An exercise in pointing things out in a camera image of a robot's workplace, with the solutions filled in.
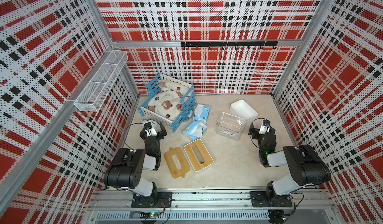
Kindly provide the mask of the clear plastic tissue box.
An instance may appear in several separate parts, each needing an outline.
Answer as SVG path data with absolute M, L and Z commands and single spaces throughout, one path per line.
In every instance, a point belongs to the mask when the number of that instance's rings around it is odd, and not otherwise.
M 232 115 L 230 113 L 221 112 L 216 120 L 215 131 L 217 134 L 239 141 L 246 127 L 244 118 Z

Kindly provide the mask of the bamboo lid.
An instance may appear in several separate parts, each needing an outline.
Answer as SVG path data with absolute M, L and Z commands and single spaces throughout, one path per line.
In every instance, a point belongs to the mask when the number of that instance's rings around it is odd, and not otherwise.
M 164 154 L 165 161 L 174 179 L 185 178 L 190 166 L 180 147 L 169 148 Z

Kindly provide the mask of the blue tissue pack front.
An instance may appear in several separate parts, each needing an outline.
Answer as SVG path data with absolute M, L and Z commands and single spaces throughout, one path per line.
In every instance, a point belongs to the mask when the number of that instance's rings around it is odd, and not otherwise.
M 200 139 L 206 132 L 207 125 L 199 120 L 194 120 L 184 131 L 183 135 L 190 141 Z

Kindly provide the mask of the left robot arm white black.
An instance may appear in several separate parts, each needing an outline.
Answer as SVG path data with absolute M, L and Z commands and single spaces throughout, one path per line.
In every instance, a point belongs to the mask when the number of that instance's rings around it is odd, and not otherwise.
M 157 186 L 143 178 L 142 172 L 159 169 L 162 159 L 160 140 L 167 136 L 167 131 L 162 123 L 153 120 L 147 120 L 142 125 L 140 137 L 144 148 L 120 148 L 104 175 L 104 182 L 106 187 L 128 190 L 138 198 L 156 200 Z

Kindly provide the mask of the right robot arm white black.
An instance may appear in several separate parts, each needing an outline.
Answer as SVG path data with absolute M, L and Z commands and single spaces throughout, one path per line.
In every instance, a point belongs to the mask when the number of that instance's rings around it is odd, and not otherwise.
M 320 185 L 331 180 L 331 172 L 310 145 L 284 146 L 276 151 L 275 129 L 268 119 L 260 128 L 252 122 L 248 135 L 259 151 L 259 161 L 265 168 L 287 166 L 289 173 L 267 184 L 265 197 L 269 202 L 288 197 L 292 192 L 306 186 Z

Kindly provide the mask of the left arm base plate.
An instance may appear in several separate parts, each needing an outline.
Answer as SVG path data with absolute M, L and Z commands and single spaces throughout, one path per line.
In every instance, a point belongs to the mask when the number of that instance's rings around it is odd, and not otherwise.
M 172 192 L 155 192 L 148 197 L 134 194 L 131 208 L 169 208 L 172 204 L 172 197 Z

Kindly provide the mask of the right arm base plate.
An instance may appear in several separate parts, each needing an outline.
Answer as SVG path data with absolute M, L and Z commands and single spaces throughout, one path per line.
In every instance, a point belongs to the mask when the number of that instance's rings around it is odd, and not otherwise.
M 292 200 L 289 195 L 278 196 L 276 194 L 267 194 L 266 191 L 251 191 L 250 200 L 253 207 L 293 207 Z

